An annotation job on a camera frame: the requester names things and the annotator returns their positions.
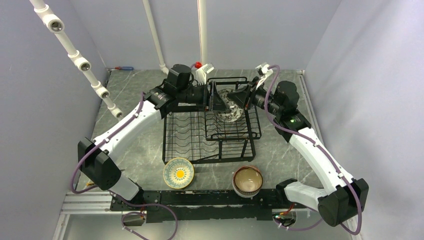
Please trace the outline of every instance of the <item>wire basket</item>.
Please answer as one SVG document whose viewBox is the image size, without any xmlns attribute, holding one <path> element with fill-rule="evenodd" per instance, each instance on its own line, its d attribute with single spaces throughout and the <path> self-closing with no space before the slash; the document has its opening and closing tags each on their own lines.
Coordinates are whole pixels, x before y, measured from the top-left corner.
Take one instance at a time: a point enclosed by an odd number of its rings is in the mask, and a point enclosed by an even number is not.
<svg viewBox="0 0 424 240">
<path fill-rule="evenodd" d="M 245 77 L 210 78 L 217 88 L 237 89 Z M 164 118 L 162 160 L 185 158 L 192 164 L 251 162 L 256 155 L 254 140 L 262 136 L 256 107 L 245 110 L 235 122 L 220 121 L 213 112 L 197 106 L 178 106 Z"/>
</svg>

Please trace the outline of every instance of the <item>white wall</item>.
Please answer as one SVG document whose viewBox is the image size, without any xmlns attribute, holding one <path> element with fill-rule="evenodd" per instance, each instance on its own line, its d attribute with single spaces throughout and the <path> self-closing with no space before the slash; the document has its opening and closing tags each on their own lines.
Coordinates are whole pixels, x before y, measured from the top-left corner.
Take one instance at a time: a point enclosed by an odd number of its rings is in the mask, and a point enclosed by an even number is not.
<svg viewBox="0 0 424 240">
<path fill-rule="evenodd" d="M 369 184 L 365 239 L 424 236 L 424 1 L 343 0 L 306 68 L 327 147 Z"/>
<path fill-rule="evenodd" d="M 68 0 L 46 0 L 99 80 L 107 71 Z M 100 99 L 28 0 L 0 2 L 0 239 L 49 240 L 77 144 Z"/>
<path fill-rule="evenodd" d="M 142 0 L 70 0 L 107 67 L 159 69 Z M 208 58 L 219 69 L 268 61 L 305 69 L 341 0 L 207 0 Z M 200 60 L 196 0 L 150 0 L 168 67 Z"/>
</svg>

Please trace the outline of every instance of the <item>screwdriver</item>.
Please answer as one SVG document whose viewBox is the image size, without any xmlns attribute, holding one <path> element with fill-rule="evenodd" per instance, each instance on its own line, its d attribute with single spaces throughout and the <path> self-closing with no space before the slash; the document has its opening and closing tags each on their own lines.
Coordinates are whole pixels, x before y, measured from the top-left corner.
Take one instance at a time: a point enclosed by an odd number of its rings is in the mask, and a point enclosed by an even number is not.
<svg viewBox="0 0 424 240">
<path fill-rule="evenodd" d="M 132 66 L 117 66 L 115 67 L 116 70 L 123 70 L 123 71 L 133 71 L 134 67 Z"/>
</svg>

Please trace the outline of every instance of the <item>black wire dish rack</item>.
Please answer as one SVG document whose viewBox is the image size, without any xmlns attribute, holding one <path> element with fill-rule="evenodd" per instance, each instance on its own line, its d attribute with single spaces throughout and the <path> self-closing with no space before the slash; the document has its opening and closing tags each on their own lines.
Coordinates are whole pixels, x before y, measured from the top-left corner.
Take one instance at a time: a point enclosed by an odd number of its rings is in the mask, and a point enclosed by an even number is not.
<svg viewBox="0 0 424 240">
<path fill-rule="evenodd" d="M 246 77 L 213 77 L 217 90 L 238 89 Z M 234 122 L 194 105 L 179 105 L 164 118 L 162 160 L 185 158 L 192 164 L 251 162 L 256 155 L 254 140 L 262 136 L 256 106 L 244 110 Z"/>
</svg>

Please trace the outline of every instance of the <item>red object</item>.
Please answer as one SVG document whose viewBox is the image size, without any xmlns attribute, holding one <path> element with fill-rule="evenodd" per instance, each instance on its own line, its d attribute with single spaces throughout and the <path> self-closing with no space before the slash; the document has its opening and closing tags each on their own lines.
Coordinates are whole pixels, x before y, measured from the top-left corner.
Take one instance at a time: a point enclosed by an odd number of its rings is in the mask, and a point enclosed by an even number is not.
<svg viewBox="0 0 424 240">
<path fill-rule="evenodd" d="M 199 69 L 199 68 L 201 68 L 201 67 L 202 67 L 202 63 L 201 63 L 201 62 L 199 62 L 199 61 L 197 61 L 197 62 L 194 64 L 194 67 L 195 67 L 195 68 L 197 68 L 197 69 Z"/>
</svg>

